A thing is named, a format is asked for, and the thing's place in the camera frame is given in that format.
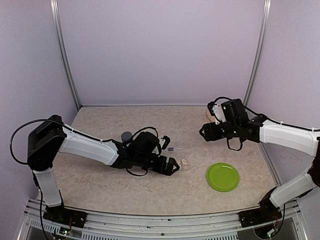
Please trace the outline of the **orange pill bottle grey cap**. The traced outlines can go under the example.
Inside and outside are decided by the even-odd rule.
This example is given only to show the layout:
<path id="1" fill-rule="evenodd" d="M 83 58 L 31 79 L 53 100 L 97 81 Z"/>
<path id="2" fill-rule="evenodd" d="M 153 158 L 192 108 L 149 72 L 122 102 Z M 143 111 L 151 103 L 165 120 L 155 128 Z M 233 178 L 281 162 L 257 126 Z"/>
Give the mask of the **orange pill bottle grey cap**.
<path id="1" fill-rule="evenodd" d="M 121 134 L 121 141 L 122 142 L 127 142 L 132 138 L 133 134 L 129 131 L 125 131 Z"/>

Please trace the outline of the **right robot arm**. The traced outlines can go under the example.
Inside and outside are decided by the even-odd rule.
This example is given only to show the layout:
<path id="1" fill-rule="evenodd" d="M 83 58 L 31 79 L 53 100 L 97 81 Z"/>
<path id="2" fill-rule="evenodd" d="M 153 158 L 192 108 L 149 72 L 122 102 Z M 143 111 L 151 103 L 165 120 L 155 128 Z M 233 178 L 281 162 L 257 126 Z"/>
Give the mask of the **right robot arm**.
<path id="1" fill-rule="evenodd" d="M 266 222 L 287 202 L 304 196 L 320 185 L 320 131 L 314 128 L 290 125 L 275 121 L 262 113 L 254 112 L 241 99 L 226 98 L 218 104 L 216 100 L 207 104 L 209 114 L 215 121 L 202 126 L 199 133 L 207 142 L 237 138 L 240 143 L 274 144 L 305 153 L 313 157 L 311 167 L 286 183 L 271 190 L 256 210 L 256 218 Z"/>

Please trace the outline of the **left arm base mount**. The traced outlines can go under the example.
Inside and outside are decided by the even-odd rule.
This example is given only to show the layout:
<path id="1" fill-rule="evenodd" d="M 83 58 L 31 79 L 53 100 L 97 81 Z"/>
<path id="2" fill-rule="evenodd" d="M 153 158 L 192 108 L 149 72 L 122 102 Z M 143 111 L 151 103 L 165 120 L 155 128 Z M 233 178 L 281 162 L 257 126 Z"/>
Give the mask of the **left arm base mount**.
<path id="1" fill-rule="evenodd" d="M 61 205 L 59 206 L 47 206 L 43 218 L 54 223 L 83 229 L 87 215 L 84 211 L 66 208 L 64 202 L 61 201 Z"/>

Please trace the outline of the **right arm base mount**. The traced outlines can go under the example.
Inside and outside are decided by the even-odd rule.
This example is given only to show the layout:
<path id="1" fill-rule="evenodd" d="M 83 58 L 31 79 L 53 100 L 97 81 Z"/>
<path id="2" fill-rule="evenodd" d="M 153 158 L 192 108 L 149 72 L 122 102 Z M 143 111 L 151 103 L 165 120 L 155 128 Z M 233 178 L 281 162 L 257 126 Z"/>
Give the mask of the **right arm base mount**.
<path id="1" fill-rule="evenodd" d="M 281 219 L 283 217 L 280 207 L 275 206 L 271 200 L 271 190 L 259 202 L 259 207 L 240 211 L 238 213 L 242 228 L 260 225 Z"/>

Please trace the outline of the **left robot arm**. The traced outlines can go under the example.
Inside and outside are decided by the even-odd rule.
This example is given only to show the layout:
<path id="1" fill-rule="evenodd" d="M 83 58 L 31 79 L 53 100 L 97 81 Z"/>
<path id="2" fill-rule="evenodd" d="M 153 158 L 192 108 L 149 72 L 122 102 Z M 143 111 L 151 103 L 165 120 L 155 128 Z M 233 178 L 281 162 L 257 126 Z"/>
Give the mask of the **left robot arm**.
<path id="1" fill-rule="evenodd" d="M 14 154 L 14 137 L 28 125 L 39 123 L 27 140 L 27 160 L 22 162 Z M 19 164 L 27 165 L 35 177 L 35 183 L 42 193 L 42 199 L 50 208 L 50 214 L 63 223 L 70 218 L 70 211 L 63 206 L 63 198 L 58 189 L 54 174 L 53 161 L 58 153 L 72 154 L 100 162 L 115 169 L 139 167 L 149 171 L 171 176 L 179 171 L 175 158 L 162 155 L 171 139 L 159 133 L 152 133 L 156 128 L 144 127 L 122 141 L 100 139 L 65 124 L 62 117 L 52 115 L 47 119 L 37 119 L 18 127 L 9 140 L 12 158 Z"/>

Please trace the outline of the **clear plastic pill organizer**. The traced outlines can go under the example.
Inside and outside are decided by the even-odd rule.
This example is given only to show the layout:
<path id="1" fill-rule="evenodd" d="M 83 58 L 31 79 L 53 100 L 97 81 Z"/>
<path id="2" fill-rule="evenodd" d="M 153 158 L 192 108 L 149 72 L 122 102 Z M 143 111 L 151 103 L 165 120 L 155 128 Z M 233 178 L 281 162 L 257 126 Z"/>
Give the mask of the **clear plastic pill organizer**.
<path id="1" fill-rule="evenodd" d="M 165 154 L 168 157 L 172 157 L 176 160 L 176 162 L 178 163 L 178 165 L 180 166 L 179 169 L 179 173 L 185 173 L 189 170 L 189 161 L 187 159 L 187 154 L 185 149 L 182 146 L 169 146 L 166 150 L 165 150 Z M 188 162 L 188 165 L 186 167 L 181 166 L 180 160 L 181 159 L 185 159 Z"/>

